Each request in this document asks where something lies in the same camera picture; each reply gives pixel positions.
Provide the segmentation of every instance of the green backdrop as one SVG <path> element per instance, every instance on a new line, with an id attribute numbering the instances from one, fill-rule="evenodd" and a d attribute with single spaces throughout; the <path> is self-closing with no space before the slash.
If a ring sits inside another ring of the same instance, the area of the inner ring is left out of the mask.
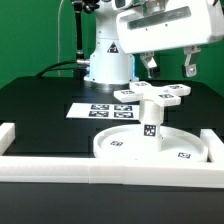
<path id="1" fill-rule="evenodd" d="M 61 0 L 0 0 L 0 87 L 16 77 L 31 76 L 58 61 L 58 9 Z M 60 60 L 75 59 L 76 33 L 71 1 L 61 11 Z M 94 15 L 83 15 L 83 42 L 86 57 L 95 48 Z M 161 78 L 180 80 L 183 49 L 156 53 Z M 137 60 L 137 75 L 147 79 L 145 68 Z M 70 76 L 71 72 L 62 72 Z M 202 46 L 195 81 L 209 85 L 224 96 L 224 41 Z"/>

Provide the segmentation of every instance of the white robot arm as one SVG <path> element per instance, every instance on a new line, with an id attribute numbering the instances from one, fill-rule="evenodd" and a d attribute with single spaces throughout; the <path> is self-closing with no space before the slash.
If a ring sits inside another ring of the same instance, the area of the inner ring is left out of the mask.
<path id="1" fill-rule="evenodd" d="M 184 47 L 184 73 L 196 75 L 198 45 L 222 40 L 224 16 L 217 0 L 113 0 L 119 41 L 125 53 L 143 53 L 155 66 L 153 52 Z"/>

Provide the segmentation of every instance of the black tabletop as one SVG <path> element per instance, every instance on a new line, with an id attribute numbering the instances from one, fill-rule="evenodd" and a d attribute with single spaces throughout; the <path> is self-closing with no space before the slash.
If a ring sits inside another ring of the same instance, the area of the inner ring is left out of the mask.
<path id="1" fill-rule="evenodd" d="M 155 86 L 173 83 L 152 81 Z M 164 125 L 224 136 L 224 98 L 197 82 Z M 119 103 L 112 93 L 72 78 L 18 78 L 0 90 L 0 121 L 15 122 L 16 141 L 4 156 L 93 157 L 94 136 L 138 121 L 67 119 L 72 103 Z M 222 189 L 97 184 L 0 183 L 0 223 L 223 223 Z"/>

